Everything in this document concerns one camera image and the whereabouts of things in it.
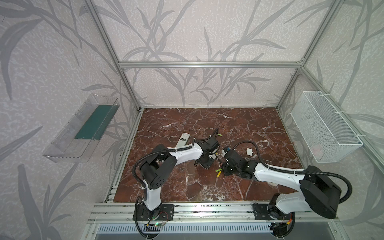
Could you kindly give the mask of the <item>red white remote control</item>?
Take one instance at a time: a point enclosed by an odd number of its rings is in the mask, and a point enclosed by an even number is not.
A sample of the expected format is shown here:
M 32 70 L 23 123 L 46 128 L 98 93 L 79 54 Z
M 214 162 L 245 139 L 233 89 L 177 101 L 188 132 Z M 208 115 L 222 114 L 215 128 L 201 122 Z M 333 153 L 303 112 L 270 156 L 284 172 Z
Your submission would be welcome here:
M 187 142 L 190 138 L 190 134 L 188 133 L 182 133 L 180 139 L 178 140 L 176 144 L 176 148 L 181 148 L 187 145 Z

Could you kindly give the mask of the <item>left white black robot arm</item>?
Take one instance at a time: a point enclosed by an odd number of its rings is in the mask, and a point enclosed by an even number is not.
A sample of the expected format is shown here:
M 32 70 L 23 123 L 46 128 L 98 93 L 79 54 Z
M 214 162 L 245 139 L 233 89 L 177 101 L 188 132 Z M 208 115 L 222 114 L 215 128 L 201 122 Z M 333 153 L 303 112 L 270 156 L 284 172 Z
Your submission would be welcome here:
M 158 145 L 150 154 L 139 159 L 134 164 L 132 174 L 145 190 L 145 208 L 150 212 L 160 208 L 161 187 L 175 166 L 194 161 L 204 169 L 209 169 L 215 161 L 213 155 L 219 148 L 217 135 L 212 135 L 202 140 L 194 140 L 183 147 L 166 148 L 164 145 Z

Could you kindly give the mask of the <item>white battery cover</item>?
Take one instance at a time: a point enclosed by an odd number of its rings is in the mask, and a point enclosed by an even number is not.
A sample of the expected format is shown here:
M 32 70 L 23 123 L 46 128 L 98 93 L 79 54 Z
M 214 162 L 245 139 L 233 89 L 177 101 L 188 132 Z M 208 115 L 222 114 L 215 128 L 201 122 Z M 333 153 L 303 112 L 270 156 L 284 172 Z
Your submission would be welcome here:
M 252 156 L 253 155 L 253 150 L 250 148 L 247 148 L 247 155 Z

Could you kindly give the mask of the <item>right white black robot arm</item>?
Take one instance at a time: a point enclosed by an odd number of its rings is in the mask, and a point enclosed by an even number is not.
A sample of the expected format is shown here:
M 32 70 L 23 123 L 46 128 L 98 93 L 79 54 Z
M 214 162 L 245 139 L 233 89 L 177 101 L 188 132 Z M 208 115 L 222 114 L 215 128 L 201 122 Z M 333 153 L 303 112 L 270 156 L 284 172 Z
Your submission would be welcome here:
M 314 212 L 323 218 L 335 219 L 339 204 L 348 200 L 353 192 L 347 178 L 322 172 L 315 166 L 296 170 L 271 166 L 262 160 L 245 160 L 233 149 L 227 149 L 224 158 L 225 176 L 235 175 L 293 190 L 293 193 L 272 197 L 267 211 L 274 219 L 295 212 Z

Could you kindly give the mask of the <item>white air conditioner remote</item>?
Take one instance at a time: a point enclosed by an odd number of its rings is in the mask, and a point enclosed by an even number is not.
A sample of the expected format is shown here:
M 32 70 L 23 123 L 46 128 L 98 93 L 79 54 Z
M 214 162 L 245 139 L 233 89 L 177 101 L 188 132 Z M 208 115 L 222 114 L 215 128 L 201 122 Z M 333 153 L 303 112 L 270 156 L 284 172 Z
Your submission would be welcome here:
M 214 159 L 214 160 L 217 158 L 217 156 L 215 154 L 209 155 L 209 157 Z

